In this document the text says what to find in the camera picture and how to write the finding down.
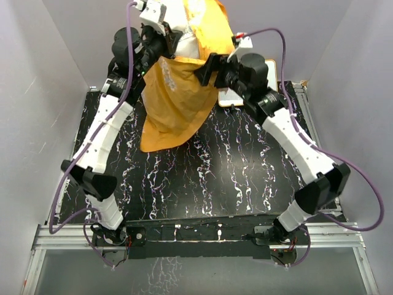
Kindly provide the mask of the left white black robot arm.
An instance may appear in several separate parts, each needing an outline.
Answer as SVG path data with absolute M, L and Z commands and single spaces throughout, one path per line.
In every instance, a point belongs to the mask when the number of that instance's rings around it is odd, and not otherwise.
M 122 28 L 114 35 L 113 58 L 108 65 L 98 110 L 90 129 L 72 160 L 64 160 L 61 169 L 79 187 L 98 215 L 91 230 L 113 245 L 126 240 L 123 216 L 114 191 L 117 178 L 106 174 L 109 154 L 119 131 L 134 110 L 146 86 L 144 76 L 161 57 L 175 57 L 182 31 L 165 25 L 160 34 L 150 25 Z

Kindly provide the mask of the white pillow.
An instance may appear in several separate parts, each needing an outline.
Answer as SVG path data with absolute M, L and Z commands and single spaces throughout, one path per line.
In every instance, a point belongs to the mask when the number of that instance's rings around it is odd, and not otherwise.
M 166 6 L 165 21 L 172 30 L 183 33 L 177 45 L 176 56 L 195 58 L 200 57 L 198 39 L 194 32 L 206 12 L 205 1 L 163 1 Z

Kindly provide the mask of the orange pillowcase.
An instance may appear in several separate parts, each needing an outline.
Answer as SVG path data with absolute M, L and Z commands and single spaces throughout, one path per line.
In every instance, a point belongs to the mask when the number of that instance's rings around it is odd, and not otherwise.
M 200 57 L 161 57 L 144 77 L 142 100 L 147 115 L 141 135 L 142 152 L 184 144 L 216 104 L 218 89 L 212 83 L 202 87 L 193 72 L 204 65 L 211 53 L 231 53 L 233 33 L 225 7 L 219 1 L 205 3 L 206 12 L 194 29 Z

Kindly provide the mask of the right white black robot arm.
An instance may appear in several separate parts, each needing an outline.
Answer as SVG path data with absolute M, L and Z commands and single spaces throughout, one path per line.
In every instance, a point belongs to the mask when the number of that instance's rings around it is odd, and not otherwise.
M 261 55 L 247 53 L 238 58 L 212 53 L 193 73 L 202 87 L 216 73 L 213 86 L 239 95 L 246 112 L 280 144 L 300 171 L 305 186 L 295 193 L 293 202 L 269 229 L 250 235 L 264 242 L 289 243 L 302 224 L 342 193 L 349 167 L 313 149 L 288 102 L 268 86 L 268 66 Z

